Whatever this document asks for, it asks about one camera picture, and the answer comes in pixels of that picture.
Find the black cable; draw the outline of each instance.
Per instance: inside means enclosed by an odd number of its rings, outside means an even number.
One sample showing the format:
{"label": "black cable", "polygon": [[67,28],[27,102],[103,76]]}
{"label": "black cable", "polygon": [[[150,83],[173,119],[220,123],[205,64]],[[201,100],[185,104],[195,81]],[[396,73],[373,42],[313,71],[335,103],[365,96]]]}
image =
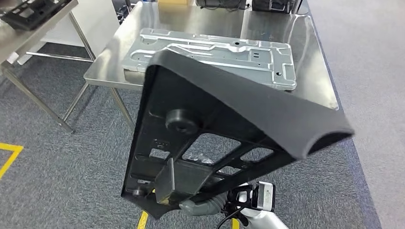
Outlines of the black cable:
{"label": "black cable", "polygon": [[225,217],[223,220],[221,220],[221,222],[218,223],[218,226],[216,226],[216,229],[221,228],[221,226],[230,218],[232,218],[234,215],[238,214],[241,210],[243,210],[244,208],[239,208],[238,210],[234,211],[232,214],[230,214],[229,216]]}

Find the black tray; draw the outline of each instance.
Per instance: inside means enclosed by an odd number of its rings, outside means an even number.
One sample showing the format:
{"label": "black tray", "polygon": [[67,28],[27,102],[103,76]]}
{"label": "black tray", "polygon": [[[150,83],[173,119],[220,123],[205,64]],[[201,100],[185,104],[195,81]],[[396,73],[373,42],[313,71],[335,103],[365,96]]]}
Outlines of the black tray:
{"label": "black tray", "polygon": [[1,19],[16,30],[31,31],[59,12],[71,0],[27,0]]}

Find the black bracket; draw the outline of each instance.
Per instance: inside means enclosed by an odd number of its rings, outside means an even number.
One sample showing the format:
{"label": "black bracket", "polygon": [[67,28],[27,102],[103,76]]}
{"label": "black bracket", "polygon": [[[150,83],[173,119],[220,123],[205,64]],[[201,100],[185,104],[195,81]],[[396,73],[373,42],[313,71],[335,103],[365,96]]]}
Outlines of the black bracket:
{"label": "black bracket", "polygon": [[[182,158],[206,133],[240,145],[213,164]],[[207,200],[352,134],[340,111],[162,51],[146,70],[121,196],[159,218],[183,200]],[[273,153],[241,159],[255,148]],[[150,156],[154,150],[167,157]],[[223,174],[224,167],[239,171]]]}

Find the table leg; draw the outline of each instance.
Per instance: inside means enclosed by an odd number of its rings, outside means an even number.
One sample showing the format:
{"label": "table leg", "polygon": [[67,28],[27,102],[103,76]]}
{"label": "table leg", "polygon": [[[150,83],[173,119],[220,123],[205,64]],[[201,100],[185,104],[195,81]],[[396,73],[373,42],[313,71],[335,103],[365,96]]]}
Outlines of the table leg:
{"label": "table leg", "polygon": [[67,118],[69,117],[70,113],[73,111],[73,109],[75,108],[77,102],[79,102],[79,99],[82,97],[83,93],[86,91],[87,87],[88,87],[88,83],[85,83],[82,87],[82,89],[80,89],[79,93],[76,95],[76,97],[74,98],[74,100],[72,101],[72,103],[70,103],[69,108],[67,108],[66,113],[63,116],[63,120],[66,121]]}
{"label": "table leg", "polygon": [[112,87],[111,88],[111,94],[113,95],[115,102],[117,103],[119,109],[121,110],[122,114],[124,115],[125,119],[127,120],[128,124],[129,124],[129,127],[132,130],[134,130],[135,129],[135,124],[132,121],[132,118],[129,115],[127,108],[125,107],[125,104],[121,99],[121,96],[118,94],[117,89]]}
{"label": "table leg", "polygon": [[[69,18],[70,18],[70,21],[72,22],[73,27],[75,28],[77,34],[79,35],[80,39],[82,40],[82,43],[85,46],[87,54],[89,55],[91,61],[94,62],[94,60],[96,59],[96,56],[94,55],[93,51],[91,51],[90,45],[89,45],[85,35],[83,34],[82,29],[80,28],[79,24],[77,23],[76,18],[72,14],[72,12],[69,13]],[[77,102],[79,102],[80,98],[82,97],[82,95],[84,94],[84,92],[86,91],[88,86],[89,86],[89,84],[85,83],[83,85],[83,87],[80,89],[79,93],[74,98],[74,100],[70,103],[69,108],[67,108],[67,111],[63,116],[64,121],[66,121],[67,118],[69,117],[69,115],[72,113],[72,111],[75,108]]]}
{"label": "table leg", "polygon": [[5,66],[2,67],[4,75],[20,89],[24,92],[29,98],[31,98],[37,105],[39,105],[44,111],[46,111],[60,126],[65,128],[68,131],[73,132],[73,129],[66,124],[53,110],[51,110],[38,96],[36,96],[33,92],[28,89],[28,87],[8,68]]}

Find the metal table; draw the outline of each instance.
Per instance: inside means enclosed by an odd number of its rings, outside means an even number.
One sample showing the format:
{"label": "metal table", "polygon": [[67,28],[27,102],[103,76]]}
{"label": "metal table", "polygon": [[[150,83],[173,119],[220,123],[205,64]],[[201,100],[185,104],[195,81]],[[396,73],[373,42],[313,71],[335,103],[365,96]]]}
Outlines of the metal table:
{"label": "metal table", "polygon": [[[64,127],[69,131],[73,129],[66,124],[66,120],[73,111],[79,99],[82,97],[83,93],[89,86],[88,83],[85,83],[80,89],[78,94],[74,97],[73,101],[69,105],[66,113],[62,118],[60,118],[54,111],[52,111],[38,96],[36,96],[30,89],[12,72],[13,66],[10,63],[14,63],[20,57],[25,54],[36,55],[42,57],[52,57],[65,60],[75,60],[75,61],[84,61],[84,62],[93,62],[96,57],[90,49],[90,45],[87,42],[83,31],[80,29],[74,15],[71,13],[71,10],[78,5],[77,0],[72,0],[66,6],[64,6],[57,14],[51,17],[47,22],[41,25],[39,28],[33,31],[20,31],[14,30],[11,26],[6,24],[3,21],[0,21],[0,71],[20,90],[22,90],[26,95],[28,95],[36,104],[38,104],[44,111],[46,111],[60,126]],[[66,55],[57,55],[49,53],[36,53],[29,52],[30,48],[37,44],[40,39],[52,29],[63,17],[69,15],[70,21],[72,22],[77,34],[79,35],[83,45],[89,55],[88,58],[66,56]],[[114,98],[122,102],[121,98],[118,95],[118,92],[115,88],[112,88],[112,95]]]}
{"label": "metal table", "polygon": [[[144,74],[123,70],[121,61],[142,28],[167,29],[291,45],[297,88],[291,93],[331,109],[338,103],[310,16],[138,2],[104,51],[84,74],[89,84],[139,90]],[[136,81],[128,82],[125,74]],[[133,126],[125,107],[121,111]]]}

